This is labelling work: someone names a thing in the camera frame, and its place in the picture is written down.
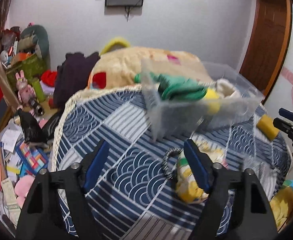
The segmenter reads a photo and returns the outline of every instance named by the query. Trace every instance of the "clear storage bin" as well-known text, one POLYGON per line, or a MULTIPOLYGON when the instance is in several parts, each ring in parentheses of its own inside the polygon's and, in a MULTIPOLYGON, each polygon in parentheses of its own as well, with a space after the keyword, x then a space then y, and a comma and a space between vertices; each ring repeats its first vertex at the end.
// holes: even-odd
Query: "clear storage bin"
POLYGON ((214 81, 224 78, 235 85, 241 93, 241 98, 202 99, 196 102, 162 101, 150 72, 183 75, 187 68, 188 77, 191 75, 196 79, 207 76, 205 70, 199 62, 181 62, 181 65, 177 65, 146 59, 141 61, 142 92, 154 140, 193 132, 198 126, 214 129, 247 121, 263 100, 263 94, 230 66, 210 62, 203 62, 203 65, 214 81))

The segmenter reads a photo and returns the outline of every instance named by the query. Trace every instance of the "yellow sponge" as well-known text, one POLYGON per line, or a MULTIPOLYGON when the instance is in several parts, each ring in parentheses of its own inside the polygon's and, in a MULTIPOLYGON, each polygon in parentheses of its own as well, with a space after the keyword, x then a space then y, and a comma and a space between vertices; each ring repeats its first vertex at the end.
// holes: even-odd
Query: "yellow sponge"
POLYGON ((256 124, 256 127, 270 140, 273 141, 274 138, 278 135, 279 129, 275 128, 273 125, 273 119, 267 114, 264 114, 259 122, 256 124))

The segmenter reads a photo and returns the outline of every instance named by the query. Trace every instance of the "blue patterned bedspread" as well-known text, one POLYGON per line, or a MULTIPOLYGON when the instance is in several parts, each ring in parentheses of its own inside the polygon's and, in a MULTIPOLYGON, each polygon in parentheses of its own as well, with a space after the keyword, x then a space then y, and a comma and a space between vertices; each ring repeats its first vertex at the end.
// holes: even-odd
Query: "blue patterned bedspread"
MULTIPOLYGON (((164 153, 183 147, 186 139, 207 140, 226 151, 228 168, 239 170, 246 155, 276 167, 275 192, 291 164, 283 137, 269 142, 256 128, 265 111, 259 106, 247 122, 204 134, 185 134, 152 142, 146 107, 140 92, 123 91, 77 104, 68 115, 59 143, 56 167, 66 169, 93 151, 101 139, 110 144, 107 162, 96 186, 86 195, 106 239, 185 240, 204 207, 185 204, 161 170, 164 153)), ((169 160, 173 167, 175 159, 169 160)), ((59 190, 67 231, 76 235, 65 191, 59 190)), ((225 207, 218 235, 227 230, 232 195, 225 207)))

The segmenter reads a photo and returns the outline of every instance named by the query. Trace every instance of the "purple cloth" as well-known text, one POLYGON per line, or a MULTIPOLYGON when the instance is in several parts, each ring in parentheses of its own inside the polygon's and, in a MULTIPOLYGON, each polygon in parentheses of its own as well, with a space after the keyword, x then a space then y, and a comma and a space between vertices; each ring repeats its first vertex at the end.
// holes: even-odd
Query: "purple cloth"
POLYGON ((80 52, 66 54, 65 62, 57 68, 53 94, 54 106, 64 107, 74 93, 87 87, 89 75, 99 59, 98 52, 87 58, 80 52))

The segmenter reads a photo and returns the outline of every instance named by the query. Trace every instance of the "brown door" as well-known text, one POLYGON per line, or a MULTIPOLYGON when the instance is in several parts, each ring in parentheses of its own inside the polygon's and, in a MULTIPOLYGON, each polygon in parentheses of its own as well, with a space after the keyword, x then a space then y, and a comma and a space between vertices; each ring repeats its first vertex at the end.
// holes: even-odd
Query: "brown door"
POLYGON ((290 7, 288 0, 256 0, 253 30, 240 74, 265 96, 276 81, 288 47, 290 7))

